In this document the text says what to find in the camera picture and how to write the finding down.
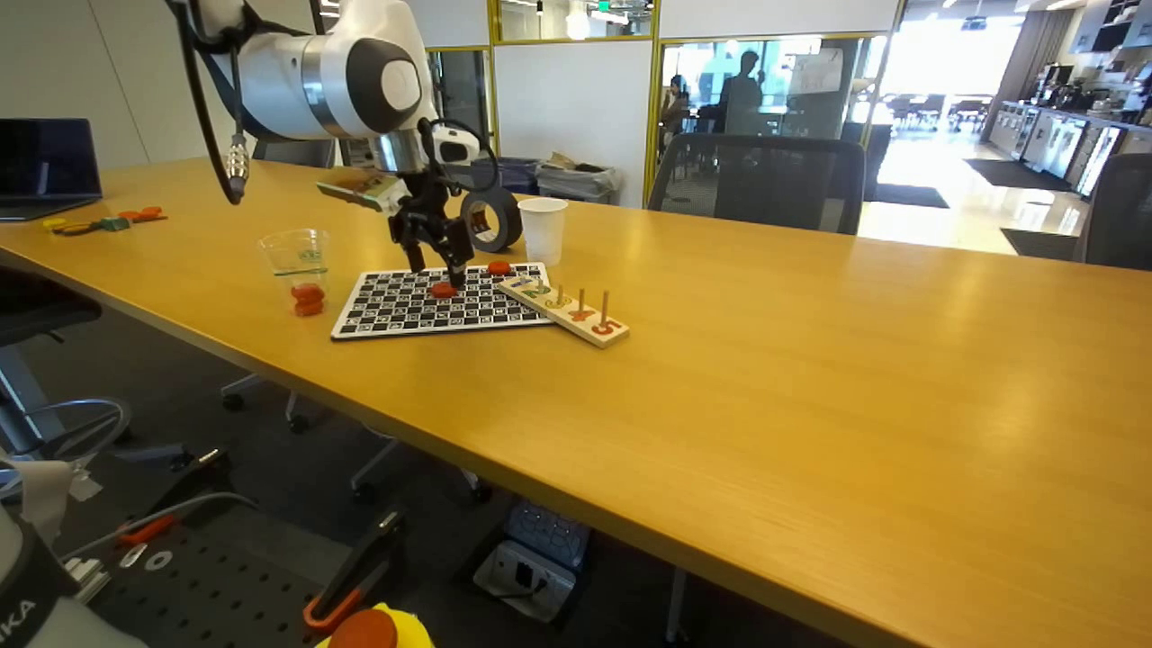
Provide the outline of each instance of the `desk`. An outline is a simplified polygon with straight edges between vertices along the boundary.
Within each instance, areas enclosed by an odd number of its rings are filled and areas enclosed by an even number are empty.
[[[712,584],[859,644],[1152,644],[1152,273],[574,204],[565,287],[635,335],[326,342],[373,211],[254,165],[119,171],[172,218],[0,247]],[[254,237],[330,229],[325,317]]]

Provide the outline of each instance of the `computer monitor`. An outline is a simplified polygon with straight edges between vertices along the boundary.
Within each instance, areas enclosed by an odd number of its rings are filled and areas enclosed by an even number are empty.
[[[0,117],[0,223],[101,197],[86,117]]]

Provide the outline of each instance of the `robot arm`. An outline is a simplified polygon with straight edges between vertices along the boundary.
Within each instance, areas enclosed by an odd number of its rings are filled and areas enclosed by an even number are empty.
[[[229,203],[242,203],[247,170],[242,132],[272,139],[370,139],[382,170],[410,186],[410,197],[390,218],[391,240],[402,246],[410,270],[425,266],[422,246],[432,246],[445,260],[452,284],[462,284],[476,237],[469,218],[444,211],[445,171],[462,176],[464,170],[469,176],[488,152],[476,132],[434,115],[428,53],[407,0],[343,0],[338,23],[326,32],[319,26],[317,32],[295,32],[266,23],[247,0],[167,2],[178,15],[182,47],[205,62],[215,95],[238,121],[229,170],[218,181]],[[496,227],[516,237],[516,203],[502,195],[496,203]]]

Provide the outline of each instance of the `office room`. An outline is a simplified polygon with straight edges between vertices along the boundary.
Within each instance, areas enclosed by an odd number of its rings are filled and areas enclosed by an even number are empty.
[[[0,637],[1147,644],[1145,125],[1091,189],[991,139],[1139,99],[1145,2],[896,165],[919,0],[8,2]]]

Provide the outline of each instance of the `person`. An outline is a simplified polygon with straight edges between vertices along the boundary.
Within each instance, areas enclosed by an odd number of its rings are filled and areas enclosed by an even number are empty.
[[[720,132],[755,132],[762,103],[762,75],[752,75],[758,65],[755,51],[743,53],[739,75],[727,75],[720,86]]]
[[[668,147],[676,132],[684,132],[684,117],[692,117],[692,95],[684,75],[674,75],[659,103],[659,152]]]

